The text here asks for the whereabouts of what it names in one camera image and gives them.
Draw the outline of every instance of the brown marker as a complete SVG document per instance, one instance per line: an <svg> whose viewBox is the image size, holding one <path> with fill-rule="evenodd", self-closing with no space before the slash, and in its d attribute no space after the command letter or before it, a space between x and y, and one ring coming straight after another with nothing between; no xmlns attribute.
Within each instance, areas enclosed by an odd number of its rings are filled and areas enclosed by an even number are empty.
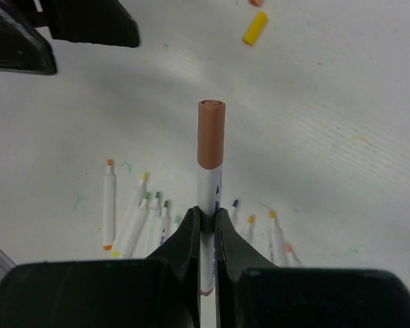
<svg viewBox="0 0 410 328"><path fill-rule="evenodd" d="M218 100L199 102L197 125L197 205L201 222L200 289L208 296L215 286L214 214L220 208L226 105Z"/></svg>

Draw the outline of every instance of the black object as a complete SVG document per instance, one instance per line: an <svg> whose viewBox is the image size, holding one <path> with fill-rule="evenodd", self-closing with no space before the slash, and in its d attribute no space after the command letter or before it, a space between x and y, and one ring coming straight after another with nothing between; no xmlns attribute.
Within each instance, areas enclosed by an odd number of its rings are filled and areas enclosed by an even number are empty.
<svg viewBox="0 0 410 328"><path fill-rule="evenodd" d="M118 0L0 0L0 70L55 74L50 44L35 30L48 26L52 38L135 48L137 23Z"/></svg>
<svg viewBox="0 0 410 328"><path fill-rule="evenodd" d="M199 327L198 207L145 260L18 266L0 327ZM281 269L216 214L219 327L407 327L410 294L385 271Z"/></svg>

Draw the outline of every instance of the white table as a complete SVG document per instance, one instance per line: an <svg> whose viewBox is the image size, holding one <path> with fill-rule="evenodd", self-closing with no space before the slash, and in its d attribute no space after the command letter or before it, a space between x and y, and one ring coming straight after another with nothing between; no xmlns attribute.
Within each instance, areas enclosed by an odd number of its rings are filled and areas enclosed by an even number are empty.
<svg viewBox="0 0 410 328"><path fill-rule="evenodd" d="M122 3L139 49L44 29L57 76L0 72L0 248L13 261L107 258L108 158L119 219L143 171L173 217L194 206L197 102L217 98L223 205L238 197L240 219L256 215L258 250L263 202L304 265L387 269L410 289L410 0L266 0L254 48L245 0Z"/></svg>

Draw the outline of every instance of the yellow scribble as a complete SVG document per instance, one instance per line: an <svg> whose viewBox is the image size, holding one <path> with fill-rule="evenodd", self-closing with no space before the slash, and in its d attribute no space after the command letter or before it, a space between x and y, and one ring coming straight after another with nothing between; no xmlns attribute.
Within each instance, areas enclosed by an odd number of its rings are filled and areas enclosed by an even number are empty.
<svg viewBox="0 0 410 328"><path fill-rule="evenodd" d="M353 146L357 145L357 140L360 140L364 142L366 145L371 146L370 142L368 141L368 138L366 138L364 135L355 135L353 138Z"/></svg>

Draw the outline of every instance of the brown marker cap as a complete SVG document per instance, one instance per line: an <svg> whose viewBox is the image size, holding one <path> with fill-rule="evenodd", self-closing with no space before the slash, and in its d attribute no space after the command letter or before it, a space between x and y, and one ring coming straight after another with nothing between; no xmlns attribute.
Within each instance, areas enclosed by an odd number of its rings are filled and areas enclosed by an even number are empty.
<svg viewBox="0 0 410 328"><path fill-rule="evenodd" d="M197 126L197 162L204 169L215 169L223 163L226 105L218 100L199 102Z"/></svg>

